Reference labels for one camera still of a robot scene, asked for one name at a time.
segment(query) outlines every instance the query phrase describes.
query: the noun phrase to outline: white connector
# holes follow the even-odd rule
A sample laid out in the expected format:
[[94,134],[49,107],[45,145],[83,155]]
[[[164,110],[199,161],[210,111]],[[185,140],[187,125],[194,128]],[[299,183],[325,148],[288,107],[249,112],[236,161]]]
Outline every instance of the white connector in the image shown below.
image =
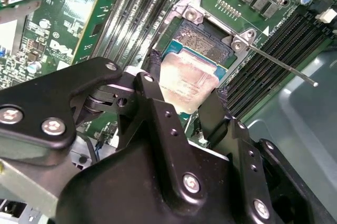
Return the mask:
[[330,23],[335,17],[337,16],[337,12],[335,12],[333,9],[329,8],[325,12],[322,12],[321,14],[317,15],[315,18],[323,23]]

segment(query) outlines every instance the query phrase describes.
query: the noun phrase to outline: black mounting arm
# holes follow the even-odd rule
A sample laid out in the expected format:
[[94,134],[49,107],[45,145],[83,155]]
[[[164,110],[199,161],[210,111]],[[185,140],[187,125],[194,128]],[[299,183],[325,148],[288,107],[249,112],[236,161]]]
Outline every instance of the black mounting arm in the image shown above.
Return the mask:
[[187,141],[157,79],[98,57],[1,91],[0,160],[60,164],[77,126],[115,112],[119,151],[70,180],[56,224],[335,223],[276,146],[250,139],[220,90],[199,108],[216,153]]

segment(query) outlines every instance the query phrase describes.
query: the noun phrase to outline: bolt head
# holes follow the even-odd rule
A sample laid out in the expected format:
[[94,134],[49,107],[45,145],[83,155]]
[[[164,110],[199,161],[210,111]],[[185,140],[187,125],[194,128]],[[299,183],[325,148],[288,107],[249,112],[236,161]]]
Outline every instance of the bolt head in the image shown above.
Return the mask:
[[246,126],[245,126],[242,122],[240,122],[240,121],[239,121],[237,124],[238,124],[239,127],[242,128],[242,129],[245,129],[245,128],[246,128]]
[[255,206],[257,213],[263,219],[269,219],[270,214],[269,214],[268,208],[261,200],[255,199],[254,206]]
[[189,21],[194,21],[196,20],[196,17],[197,17],[197,14],[194,10],[192,9],[189,9],[187,12],[186,12],[186,18],[189,20]]
[[240,50],[240,49],[241,49],[241,44],[240,43],[236,44],[235,45],[235,50]]
[[145,75],[144,78],[145,78],[146,80],[148,80],[149,82],[153,82],[153,81],[154,81],[154,79],[153,79],[152,76],[150,76],[150,75]]
[[106,66],[109,70],[113,70],[113,71],[117,70],[117,67],[116,67],[115,64],[113,64],[113,63],[108,63],[108,64],[106,64],[105,66]]
[[65,132],[65,124],[57,118],[51,118],[42,123],[42,131],[48,135],[61,135]]
[[195,176],[186,174],[183,177],[183,182],[189,192],[197,193],[200,191],[200,184]]
[[266,141],[265,144],[267,145],[267,147],[271,150],[274,149],[274,146],[269,142],[269,141]]
[[17,108],[7,107],[0,109],[0,123],[16,124],[23,118],[23,114]]

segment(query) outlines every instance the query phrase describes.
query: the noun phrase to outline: black plastic bracket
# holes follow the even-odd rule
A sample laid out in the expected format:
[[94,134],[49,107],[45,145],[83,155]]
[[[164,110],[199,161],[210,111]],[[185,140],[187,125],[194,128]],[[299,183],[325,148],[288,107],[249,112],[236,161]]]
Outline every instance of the black plastic bracket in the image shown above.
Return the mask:
[[240,223],[275,223],[260,153],[246,126],[230,115],[221,90],[199,107],[199,118],[210,148],[231,161],[233,216]]
[[[148,73],[138,73],[134,86],[139,110],[132,121],[120,117],[118,148],[149,140],[165,202],[181,215],[193,215],[205,203],[206,189],[174,106],[164,102],[158,82]],[[197,191],[185,186],[187,174],[196,179]]]
[[[75,140],[74,121],[88,94],[122,73],[110,60],[97,57],[2,90],[0,109],[16,108],[23,118],[15,124],[0,123],[0,157],[38,165],[62,162]],[[42,123],[50,118],[64,123],[64,133],[43,132]]]
[[275,212],[284,223],[336,223],[277,146],[265,139],[256,142]]

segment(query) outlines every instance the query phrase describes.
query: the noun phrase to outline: motherboard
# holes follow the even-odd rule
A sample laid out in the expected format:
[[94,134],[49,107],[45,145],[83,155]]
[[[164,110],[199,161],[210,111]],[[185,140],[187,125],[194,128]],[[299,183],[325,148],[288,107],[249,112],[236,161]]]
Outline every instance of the motherboard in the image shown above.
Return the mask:
[[[336,1],[2,0],[0,20],[13,16],[5,12],[11,4],[26,11],[1,22],[0,30],[14,31],[0,33],[0,89],[96,56],[122,68],[142,67],[153,48],[163,55],[167,72],[175,68],[174,75],[188,78],[172,100],[194,102],[193,107],[180,107],[190,137],[206,86],[226,88],[228,108],[244,120],[293,77],[241,38],[300,70],[334,40]],[[207,80],[200,74],[207,74]],[[161,74],[161,88],[177,93],[165,81],[168,77]],[[190,100],[192,92],[198,97]],[[105,113],[84,124],[82,131],[111,143],[116,120],[115,114]]]

